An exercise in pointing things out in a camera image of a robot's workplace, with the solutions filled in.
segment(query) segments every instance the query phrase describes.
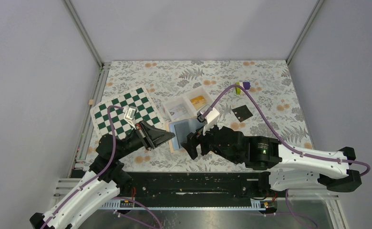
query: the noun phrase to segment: yellow object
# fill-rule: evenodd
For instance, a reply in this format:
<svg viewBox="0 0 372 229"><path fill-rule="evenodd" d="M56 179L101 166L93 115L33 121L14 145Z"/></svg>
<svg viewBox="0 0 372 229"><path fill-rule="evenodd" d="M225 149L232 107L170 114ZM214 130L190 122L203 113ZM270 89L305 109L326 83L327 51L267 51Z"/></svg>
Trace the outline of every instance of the yellow object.
<svg viewBox="0 0 372 229"><path fill-rule="evenodd" d="M200 109L207 103L206 99L202 95L191 99L190 102L193 104L196 110Z"/></svg>

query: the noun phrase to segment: gray floor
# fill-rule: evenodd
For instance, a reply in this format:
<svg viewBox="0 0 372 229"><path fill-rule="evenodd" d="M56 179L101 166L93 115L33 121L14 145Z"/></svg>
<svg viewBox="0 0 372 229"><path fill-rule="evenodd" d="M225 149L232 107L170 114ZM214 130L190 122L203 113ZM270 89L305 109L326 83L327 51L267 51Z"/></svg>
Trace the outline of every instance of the gray floor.
<svg viewBox="0 0 372 229"><path fill-rule="evenodd" d="M287 212L283 200L278 201L278 212ZM322 201L294 201L293 209L315 220L320 229L333 228L329 213ZM255 216L257 212L248 211L154 211L165 229L305 229L292 215L275 217ZM128 216L155 225L154 219L146 211L132 211ZM80 229L146 229L137 222L118 218L112 211L98 210L89 217Z"/></svg>

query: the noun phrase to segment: checkered board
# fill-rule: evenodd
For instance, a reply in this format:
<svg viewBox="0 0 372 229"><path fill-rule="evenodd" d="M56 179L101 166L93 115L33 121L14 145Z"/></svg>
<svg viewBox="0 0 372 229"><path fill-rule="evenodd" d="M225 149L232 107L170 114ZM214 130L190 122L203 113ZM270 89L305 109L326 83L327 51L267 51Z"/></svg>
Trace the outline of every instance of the checkered board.
<svg viewBox="0 0 372 229"><path fill-rule="evenodd" d="M93 126L99 138L107 133L112 134L112 129L107 117L107 107L111 105L121 107L134 106L137 108L137 112L135 113L136 123L145 120L155 128L164 128L163 118L149 97L147 90L144 86L139 86L121 93L120 95L110 97L91 109ZM112 109L110 114L112 116L114 128L116 129L116 136L119 139L125 138L125 136L131 132L132 127L124 120L124 112L120 109Z"/></svg>

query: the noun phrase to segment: floral tablecloth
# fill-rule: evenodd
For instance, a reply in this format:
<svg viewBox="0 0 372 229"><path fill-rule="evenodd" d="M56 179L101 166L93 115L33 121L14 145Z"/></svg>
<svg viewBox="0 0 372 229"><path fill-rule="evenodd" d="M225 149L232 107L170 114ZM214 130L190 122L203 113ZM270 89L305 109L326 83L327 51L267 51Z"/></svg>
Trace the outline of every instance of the floral tablecloth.
<svg viewBox="0 0 372 229"><path fill-rule="evenodd" d="M143 84L164 121L170 122L162 107L163 102L201 85L215 99L235 82L250 82L250 94L287 142L312 148L285 61L116 61L111 64L102 100ZM242 105L247 105L253 116L240 123L231 109ZM235 90L231 90L220 100L218 108L219 127L228 126L245 135L274 137L245 94L237 95ZM86 160L83 162L85 167L96 158L97 146L98 138L93 133ZM235 165L213 153L199 156L195 160L185 150L170 153L168 144L152 151L140 149L121 161L125 164L125 171L134 172L252 171L243 164Z"/></svg>

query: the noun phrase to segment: chessboard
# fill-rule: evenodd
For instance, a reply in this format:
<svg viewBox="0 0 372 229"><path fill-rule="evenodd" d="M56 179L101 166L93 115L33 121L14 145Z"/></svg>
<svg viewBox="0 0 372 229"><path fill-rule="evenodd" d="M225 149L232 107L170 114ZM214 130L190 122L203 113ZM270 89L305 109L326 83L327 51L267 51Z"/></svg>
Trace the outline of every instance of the chessboard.
<svg viewBox="0 0 372 229"><path fill-rule="evenodd" d="M107 108L111 105L136 107L136 123L145 120L149 125L155 128L164 128L163 118L151 100L146 88L144 86L139 86L117 96L107 98L91 109L93 126L99 138L107 133L112 134L107 116ZM125 136L131 132L132 127L124 120L124 112L120 109L112 109L110 115L116 130L116 136L119 139L125 138Z"/></svg>

